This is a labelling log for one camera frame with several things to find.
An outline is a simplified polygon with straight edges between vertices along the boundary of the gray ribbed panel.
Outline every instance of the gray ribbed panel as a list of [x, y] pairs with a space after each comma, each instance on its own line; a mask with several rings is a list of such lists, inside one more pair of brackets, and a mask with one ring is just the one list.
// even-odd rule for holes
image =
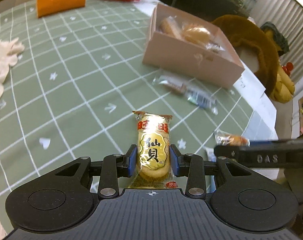
[[220, 222], [203, 200], [180, 190], [126, 189], [116, 199], [103, 200], [81, 225], [55, 234], [34, 234], [18, 229], [12, 240], [299, 240], [289, 230], [249, 234]]

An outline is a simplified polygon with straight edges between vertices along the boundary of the checkered tablecloth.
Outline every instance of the checkered tablecloth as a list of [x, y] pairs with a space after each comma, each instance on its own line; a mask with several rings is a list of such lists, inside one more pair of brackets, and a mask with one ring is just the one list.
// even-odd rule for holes
[[[204, 158], [216, 128], [266, 133], [257, 132], [259, 115], [250, 129], [255, 114], [236, 89], [193, 81], [218, 99], [214, 115], [153, 86], [157, 68], [141, 63], [148, 24], [133, 3], [102, 0], [41, 19], [34, 1], [0, 14], [0, 39], [19, 37], [26, 47], [0, 99], [0, 220], [7, 232], [12, 190], [81, 156], [125, 153], [137, 140], [133, 110], [172, 114], [171, 143]], [[95, 178], [92, 190], [97, 185]]]

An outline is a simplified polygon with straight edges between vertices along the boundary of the packaged bread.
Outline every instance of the packaged bread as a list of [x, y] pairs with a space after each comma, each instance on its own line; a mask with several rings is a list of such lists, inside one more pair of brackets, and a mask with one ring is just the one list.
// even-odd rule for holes
[[138, 119], [137, 170], [147, 181], [162, 181], [171, 170], [169, 122], [171, 115], [133, 111]]
[[200, 46], [206, 46], [211, 40], [209, 30], [198, 24], [184, 24], [181, 34], [186, 41]]
[[162, 20], [160, 23], [160, 30], [176, 39], [182, 40], [181, 28], [172, 16], [169, 16]]
[[215, 140], [218, 145], [230, 145], [230, 146], [249, 146], [249, 139], [240, 135], [230, 134], [221, 130], [214, 132]]

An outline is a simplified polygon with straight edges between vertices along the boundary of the vertical blind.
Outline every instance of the vertical blind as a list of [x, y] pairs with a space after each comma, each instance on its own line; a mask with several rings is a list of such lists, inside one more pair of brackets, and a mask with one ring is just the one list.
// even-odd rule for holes
[[280, 62], [293, 63], [290, 78], [297, 83], [303, 77], [303, 7], [296, 0], [257, 0], [250, 16], [259, 27], [272, 22], [287, 38], [290, 51]]

